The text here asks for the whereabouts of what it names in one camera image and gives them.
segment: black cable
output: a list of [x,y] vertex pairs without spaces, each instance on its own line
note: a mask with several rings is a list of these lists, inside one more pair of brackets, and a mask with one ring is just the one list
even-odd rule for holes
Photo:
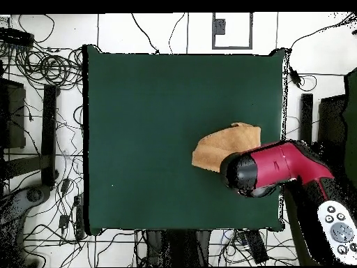
[[26,235],[26,237],[24,237],[24,240],[26,240],[29,236],[31,236],[35,230],[39,227],[44,227],[45,229],[49,230],[50,232],[52,232],[53,235],[56,235],[58,238],[62,239],[64,242],[66,242],[67,244],[76,244],[76,242],[74,243],[73,241],[71,240],[67,240],[65,239],[64,237],[62,237],[61,235],[55,233],[55,231],[53,231],[51,228],[49,228],[47,225],[44,225],[44,224],[38,224],[28,235]]
[[310,37],[310,36],[312,36],[312,35],[315,35],[316,33],[319,33],[319,32],[321,32],[321,31],[325,31],[325,30],[327,30],[327,29],[329,29],[329,28],[339,27],[339,26],[341,26],[341,25],[343,25],[343,24],[346,24],[346,20],[347,20],[349,17],[351,17],[352,15],[353,15],[353,13],[350,13],[350,14],[347,15],[341,22],[339,22],[339,23],[337,23],[337,24],[332,24],[332,25],[330,25],[330,26],[321,28],[321,29],[319,29],[319,30],[317,30],[317,31],[315,31],[315,32],[313,32],[313,33],[310,33],[310,34],[308,34],[308,35],[305,35],[305,36],[300,37],[299,39],[296,39],[296,40],[293,42],[293,44],[291,45],[290,49],[292,49],[292,47],[295,45],[295,43],[297,43],[297,42],[300,41],[301,39],[304,39],[304,38],[306,38],[306,37]]
[[[27,31],[24,29],[24,27],[21,25],[21,22],[20,22],[21,16],[22,16],[22,15],[19,16],[19,18],[18,18],[17,21],[19,22],[19,26],[21,27],[21,29],[24,30],[25,32],[27,32]],[[51,17],[49,17],[48,15],[44,15],[44,16],[47,17],[48,19],[50,19],[50,20],[52,21],[51,33],[50,33],[45,39],[43,39],[42,41],[35,41],[36,44],[45,42],[45,41],[52,35],[53,30],[54,30],[54,20],[53,20]]]
[[32,253],[32,252],[28,252],[25,248],[24,248],[24,252],[27,253],[28,255],[34,255],[36,257],[42,258],[44,260],[44,263],[43,263],[43,266],[41,268],[45,267],[47,261],[46,261],[46,258],[44,256],[42,256],[40,254],[35,254],[35,253]]
[[177,21],[176,24],[175,24],[175,27],[173,28],[173,30],[172,30],[172,32],[171,32],[171,36],[170,36],[170,38],[169,38],[169,47],[170,47],[171,53],[173,53],[173,52],[172,52],[172,49],[171,49],[171,45],[170,45],[172,35],[174,35],[175,28],[176,28],[177,24],[183,19],[183,17],[185,16],[185,14],[186,14],[186,13],[183,13],[182,17],[180,17],[180,18],[178,19],[178,21]]
[[90,268],[93,268],[91,264],[91,260],[89,259],[89,242],[86,243],[86,252],[87,252],[89,266]]
[[82,124],[79,122],[81,119],[79,118],[79,121],[75,118],[75,114],[76,112],[79,110],[79,109],[82,109],[83,110],[83,105],[80,105],[79,107],[75,108],[75,111],[73,112],[73,119],[75,120],[75,123],[78,124],[79,126],[82,126]]
[[[324,28],[321,28],[313,33],[310,33],[308,35],[304,35],[298,39],[296,39],[293,44],[291,45],[290,47],[290,50],[292,50],[292,47],[298,42],[300,41],[301,39],[304,39],[306,37],[310,37],[316,33],[319,33],[321,31],[325,31],[329,28],[333,28],[333,27],[339,27],[341,25],[344,25],[344,24],[347,24],[347,19],[349,19],[351,16],[353,15],[353,13],[350,13],[349,15],[347,15],[341,22],[337,23],[337,24],[332,24],[330,26],[327,26],[327,27],[324,27]],[[290,71],[290,76],[291,76],[291,81],[290,82],[293,82],[299,89],[301,89],[302,91],[312,91],[316,86],[317,86],[317,79],[315,76],[311,75],[311,74],[308,74],[308,75],[303,75],[303,76],[300,76],[297,71],[295,71],[291,66],[290,66],[290,59],[288,59],[287,61],[287,68],[289,69]],[[315,79],[315,85],[313,86],[313,88],[311,89],[302,89],[301,88],[301,78],[303,78],[304,80],[304,77],[313,77]]]
[[158,50],[155,46],[153,46],[153,44],[151,43],[151,40],[150,40],[148,34],[146,34],[145,31],[139,26],[139,24],[137,23],[137,20],[135,19],[133,13],[131,13],[131,16],[132,16],[132,19],[134,20],[135,24],[136,24],[137,27],[139,28],[139,30],[140,30],[142,33],[144,33],[144,35],[148,38],[151,47],[155,50],[155,54],[159,54],[159,53],[160,53],[159,50]]
[[101,254],[101,253],[104,253],[111,245],[112,245],[112,243],[113,243],[113,241],[115,240],[115,238],[118,236],[118,235],[134,235],[134,233],[117,233],[116,235],[114,235],[113,236],[113,238],[112,238],[112,240],[111,240],[111,242],[110,242],[110,244],[109,244],[109,246],[107,246],[104,250],[102,250],[101,252],[99,252],[98,254],[97,254],[97,263],[96,263],[96,265],[94,265],[95,266],[95,268],[97,268],[98,267],[98,265],[99,265],[99,255]]
[[97,236],[94,235],[94,267],[97,267],[97,265],[96,265],[96,253],[97,253]]

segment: metal stand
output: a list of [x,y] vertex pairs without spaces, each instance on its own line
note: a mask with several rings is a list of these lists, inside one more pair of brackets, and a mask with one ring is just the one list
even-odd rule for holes
[[[4,97],[8,96],[6,85],[0,84],[0,141],[6,133],[6,121],[10,119],[3,106]],[[50,191],[54,188],[58,173],[55,170],[56,156],[56,98],[60,94],[56,86],[45,85],[43,98],[43,129],[41,155],[14,159],[5,162],[3,160],[3,142],[0,142],[0,170],[1,189],[0,200],[4,202],[1,207],[0,220],[0,256],[3,263],[10,261],[14,267],[23,267],[23,229],[26,215],[30,209],[44,203],[50,197]],[[20,191],[3,196],[3,180],[41,170],[41,185],[31,186]]]

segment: floor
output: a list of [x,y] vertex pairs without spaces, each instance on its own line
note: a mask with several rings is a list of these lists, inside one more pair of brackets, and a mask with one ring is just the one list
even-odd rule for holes
[[[136,14],[137,23],[150,36],[154,47],[161,54],[269,54],[275,48],[289,48],[295,40],[301,36],[310,34],[317,29],[336,24],[343,20],[348,13],[254,13],[253,26],[253,49],[252,50],[212,50],[211,43],[211,13],[166,13],[166,14]],[[67,57],[70,50],[81,47],[83,44],[97,45],[103,52],[155,52],[150,46],[147,37],[135,25],[130,14],[104,14],[104,15],[49,15],[53,20],[44,15],[23,15],[19,21],[19,15],[11,20],[11,27],[21,29],[21,26],[35,35],[37,41],[45,49],[50,47],[52,51],[62,48],[56,54]],[[228,29],[235,19],[243,17],[238,14],[220,13],[216,18],[227,19],[227,35],[235,38],[234,30]],[[344,93],[343,76],[357,67],[357,37],[351,32],[357,29],[357,24],[348,24],[337,28],[330,28],[321,33],[298,41],[291,53],[290,64],[298,73],[314,73],[317,83],[310,92],[314,94],[314,116],[318,121],[318,105],[322,98]],[[241,40],[225,39],[220,36],[217,39],[221,45],[240,45],[244,43],[246,34],[241,34]],[[26,86],[26,102],[31,106],[33,121],[25,121],[25,129],[32,136],[37,147],[41,143],[42,119],[42,91],[36,91],[20,74],[16,66],[10,67],[9,77],[11,80],[24,83]],[[314,86],[314,78],[305,78],[304,89]],[[57,156],[56,168],[62,176],[69,176],[78,180],[77,187],[67,196],[67,211],[73,203],[73,198],[83,190],[83,182],[80,178],[82,172],[82,147],[83,140],[79,125],[73,119],[73,112],[82,104],[81,86],[71,90],[62,91],[58,97],[58,118],[63,123],[57,131]],[[299,125],[299,99],[303,91],[289,83],[287,103],[287,137],[298,138]],[[76,113],[77,121],[82,120],[82,114]],[[313,140],[317,138],[318,122],[313,125]],[[24,149],[11,149],[6,153],[8,159],[20,158],[24,155],[36,155],[35,147],[31,138],[26,135]],[[11,179],[10,190],[21,186],[36,183],[40,180],[40,174],[24,179],[27,175]],[[132,265],[134,235],[130,231],[106,230],[99,237],[87,237],[81,243],[81,249],[73,245],[60,246],[59,238],[40,224],[48,225],[53,231],[58,228],[59,212],[55,207],[55,196],[45,203],[31,210],[26,223],[24,233],[32,232],[26,239],[28,251],[33,251],[46,258],[45,267],[93,267],[94,261],[99,267],[127,267]],[[286,212],[283,211],[285,229],[281,232],[268,232],[261,230],[264,237],[268,255],[274,259],[267,265],[298,265],[294,243],[291,240],[289,221]],[[73,239],[73,230],[65,233],[67,239]],[[231,237],[231,230],[214,230],[210,241],[210,259],[213,266],[225,265],[222,260],[218,263],[217,255],[222,244],[226,244]],[[140,244],[139,253],[144,254],[145,245]],[[232,266],[255,266],[252,260],[242,260],[243,255],[233,254],[229,248],[228,255],[239,263]]]

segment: connector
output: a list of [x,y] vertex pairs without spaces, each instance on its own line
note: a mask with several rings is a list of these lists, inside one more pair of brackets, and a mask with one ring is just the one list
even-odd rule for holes
[[62,230],[67,229],[70,222],[70,217],[67,215],[61,215],[59,217],[59,228]]
[[73,206],[79,207],[83,205],[82,203],[82,195],[75,196],[74,201],[73,201]]
[[62,197],[66,195],[69,187],[70,187],[70,180],[64,179],[61,186]]
[[291,81],[297,86],[300,87],[301,86],[301,78],[298,75],[298,72],[295,71],[291,66],[289,66],[289,70],[290,70],[290,78]]

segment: wire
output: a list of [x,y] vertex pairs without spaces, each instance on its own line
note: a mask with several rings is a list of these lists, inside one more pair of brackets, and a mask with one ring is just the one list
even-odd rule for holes
[[86,252],[87,252],[89,266],[90,268],[93,268],[91,264],[91,260],[89,259],[89,242],[86,243]]
[[137,23],[137,20],[136,20],[135,17],[134,17],[134,13],[131,13],[131,16],[132,16],[132,19],[134,20],[135,24],[136,24],[137,27],[139,28],[139,30],[140,30],[142,33],[144,33],[144,35],[148,38],[151,47],[155,50],[155,54],[159,54],[159,53],[160,53],[159,50],[158,50],[155,46],[153,46],[153,44],[151,43],[151,40],[150,40],[148,34],[146,34],[145,31],[144,31],[144,30],[139,26],[139,24]]
[[[24,30],[25,32],[27,32],[27,31],[24,29],[24,27],[21,25],[21,22],[20,22],[21,16],[22,16],[22,15],[19,16],[19,19],[18,19],[17,21],[19,22],[19,26],[21,27],[21,29]],[[51,17],[49,17],[48,15],[44,15],[44,16],[47,17],[48,19],[50,19],[50,20],[52,21],[51,33],[50,33],[45,39],[43,39],[42,41],[35,41],[36,44],[45,42],[45,41],[52,35],[53,30],[54,30],[54,20],[53,20]]]
[[97,253],[97,236],[94,235],[94,267],[97,267],[97,265],[96,265],[96,253]]
[[190,23],[190,13],[187,13],[187,28],[186,28],[186,54],[188,54],[188,24]]
[[98,265],[99,265],[99,255],[101,254],[101,253],[104,253],[112,244],[113,244],[113,241],[115,240],[115,238],[118,236],[118,235],[134,235],[135,233],[122,233],[122,232],[120,232],[120,233],[117,233],[116,235],[114,235],[113,236],[113,238],[112,238],[112,240],[111,240],[111,242],[110,242],[110,244],[109,244],[109,246],[107,246],[104,250],[102,250],[101,252],[99,252],[98,254],[97,254],[97,264],[96,265],[94,265],[96,268],[98,267]]
[[170,45],[172,35],[174,35],[175,28],[176,28],[177,24],[183,19],[183,17],[185,16],[185,14],[186,14],[186,13],[183,13],[182,17],[180,17],[180,19],[176,22],[175,27],[174,27],[174,29],[173,29],[172,32],[171,32],[171,36],[170,36],[170,38],[169,38],[169,47],[170,47],[171,54],[173,53],[173,52],[172,52],[172,49],[171,49],[171,45]]
[[24,248],[24,252],[27,253],[28,255],[34,255],[34,256],[36,256],[36,257],[42,258],[42,259],[44,260],[44,263],[43,263],[43,266],[42,266],[41,268],[44,268],[44,267],[45,267],[47,261],[46,261],[46,258],[45,258],[44,256],[42,256],[42,255],[40,255],[40,254],[28,252],[25,248]]
[[[341,22],[339,22],[339,23],[337,23],[337,24],[332,24],[332,25],[330,25],[330,26],[321,28],[321,29],[319,29],[319,30],[317,30],[317,31],[315,31],[315,32],[313,32],[313,33],[310,33],[310,34],[308,34],[308,35],[304,35],[304,36],[302,36],[302,37],[296,39],[296,40],[293,42],[293,44],[291,45],[290,50],[292,50],[292,47],[293,47],[298,41],[300,41],[301,39],[304,39],[304,38],[306,38],[306,37],[310,37],[310,36],[312,36],[312,35],[314,35],[314,34],[316,34],[316,33],[319,33],[319,32],[321,32],[321,31],[325,31],[325,30],[327,30],[327,29],[329,29],[329,28],[339,27],[339,26],[341,26],[341,25],[347,24],[347,23],[348,23],[347,20],[348,20],[352,15],[353,15],[353,13],[350,13],[350,14],[347,15]],[[301,89],[302,91],[312,91],[312,90],[315,89],[315,87],[317,86],[317,79],[316,79],[316,77],[315,77],[314,75],[311,75],[311,74],[299,75],[299,74],[290,66],[290,59],[288,59],[288,61],[287,61],[287,67],[288,67],[289,70],[290,70],[290,76],[291,76],[291,78],[292,78],[292,80],[291,80],[290,82],[294,82],[294,84],[295,84],[299,89]],[[303,85],[305,84],[305,79],[304,79],[304,77],[312,77],[312,78],[314,78],[315,84],[314,84],[314,86],[313,86],[311,89],[303,89],[303,88],[301,88],[301,86],[303,86]]]
[[312,35],[315,35],[316,33],[319,33],[319,32],[321,32],[321,31],[325,31],[325,30],[327,30],[327,29],[329,29],[329,28],[339,27],[339,26],[341,26],[341,25],[343,25],[343,24],[346,24],[346,20],[347,20],[348,18],[350,18],[352,15],[353,15],[353,13],[350,13],[350,14],[347,15],[341,22],[339,22],[339,23],[337,23],[337,24],[332,24],[332,25],[330,25],[330,26],[321,28],[321,29],[319,29],[319,30],[317,30],[317,31],[315,31],[315,32],[313,32],[313,33],[310,33],[310,34],[308,34],[308,35],[305,35],[305,36],[300,37],[299,39],[296,39],[296,40],[293,42],[293,44],[291,45],[290,49],[292,49],[292,47],[295,45],[295,43],[297,43],[297,42],[300,41],[301,39],[304,39],[304,38],[306,38],[306,37],[310,37],[310,36],[312,36]]

